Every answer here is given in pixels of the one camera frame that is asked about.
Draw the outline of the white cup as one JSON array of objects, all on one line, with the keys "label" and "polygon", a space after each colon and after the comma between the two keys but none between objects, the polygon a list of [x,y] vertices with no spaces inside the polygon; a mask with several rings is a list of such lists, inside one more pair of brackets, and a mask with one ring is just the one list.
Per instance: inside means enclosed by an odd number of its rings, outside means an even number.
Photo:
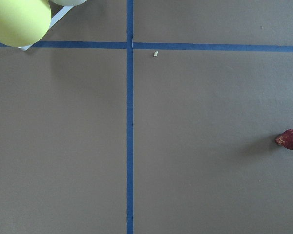
[{"label": "white cup", "polygon": [[60,6],[78,6],[87,2],[87,0],[50,0],[50,1]]}]

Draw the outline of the yellow cup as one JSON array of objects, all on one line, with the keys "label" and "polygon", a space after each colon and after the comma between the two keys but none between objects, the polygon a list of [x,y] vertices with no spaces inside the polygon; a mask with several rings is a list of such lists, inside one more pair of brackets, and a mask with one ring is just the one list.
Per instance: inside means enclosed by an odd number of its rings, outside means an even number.
[{"label": "yellow cup", "polygon": [[0,43],[24,47],[36,43],[51,23],[47,0],[0,0]]}]

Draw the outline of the red strawberry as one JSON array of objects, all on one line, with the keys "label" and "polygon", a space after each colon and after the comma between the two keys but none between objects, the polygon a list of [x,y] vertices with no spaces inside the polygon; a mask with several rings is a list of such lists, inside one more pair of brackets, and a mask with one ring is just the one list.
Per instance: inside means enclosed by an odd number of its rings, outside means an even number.
[{"label": "red strawberry", "polygon": [[293,150],[293,129],[287,129],[285,132],[278,135],[275,139],[275,143],[286,149]]}]

